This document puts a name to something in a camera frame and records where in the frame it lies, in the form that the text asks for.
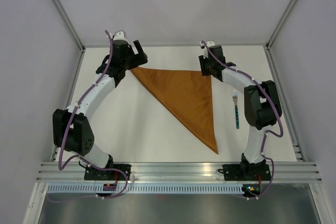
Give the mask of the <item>orange-brown cloth napkin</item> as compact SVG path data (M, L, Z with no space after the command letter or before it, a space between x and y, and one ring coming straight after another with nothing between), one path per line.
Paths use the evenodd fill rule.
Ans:
M212 80L194 70L134 68L136 79L198 140L218 154Z

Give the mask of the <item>fork with teal handle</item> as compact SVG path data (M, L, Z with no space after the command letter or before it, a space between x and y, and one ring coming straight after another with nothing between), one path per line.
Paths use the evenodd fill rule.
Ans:
M238 111L238 92L237 90L233 90L232 98L235 106L235 121L236 121L236 129L239 129L239 111Z

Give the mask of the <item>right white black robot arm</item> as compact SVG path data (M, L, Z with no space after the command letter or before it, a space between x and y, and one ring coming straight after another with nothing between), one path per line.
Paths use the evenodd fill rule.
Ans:
M264 155L267 135L284 135L276 84L272 80L257 81L234 63L227 62L222 47L212 41L201 41L200 47L204 50L198 58L202 75L212 76L244 96L244 115L249 124L247 146L238 165L223 166L225 180L270 180L268 158Z

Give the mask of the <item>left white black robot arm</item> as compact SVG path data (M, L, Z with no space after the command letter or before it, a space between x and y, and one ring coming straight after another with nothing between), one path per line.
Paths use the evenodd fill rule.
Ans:
M140 42L129 44L126 39L113 37L109 54L96 69L95 77L81 97L66 109L56 109L52 117L54 145L59 148L58 168L65 169L64 152L79 158L104 180L114 176L113 158L95 143L90 120L104 99L120 84L127 71L148 62Z

